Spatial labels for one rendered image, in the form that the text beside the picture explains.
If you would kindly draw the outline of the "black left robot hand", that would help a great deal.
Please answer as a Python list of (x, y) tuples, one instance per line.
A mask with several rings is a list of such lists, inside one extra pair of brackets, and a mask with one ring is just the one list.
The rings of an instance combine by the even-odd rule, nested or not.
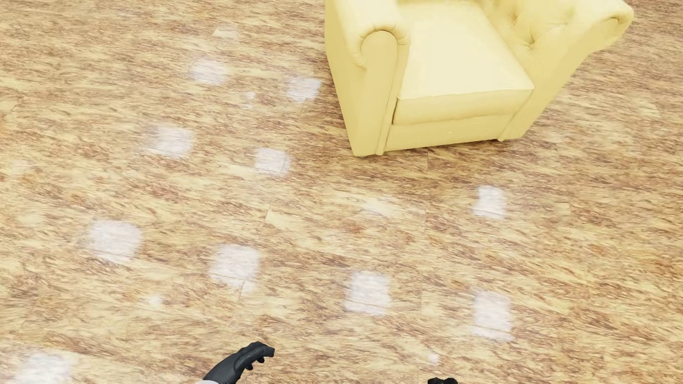
[(262, 342), (252, 342), (215, 365), (195, 384), (236, 384), (245, 370), (252, 370), (255, 362), (264, 363), (274, 357), (275, 349)]

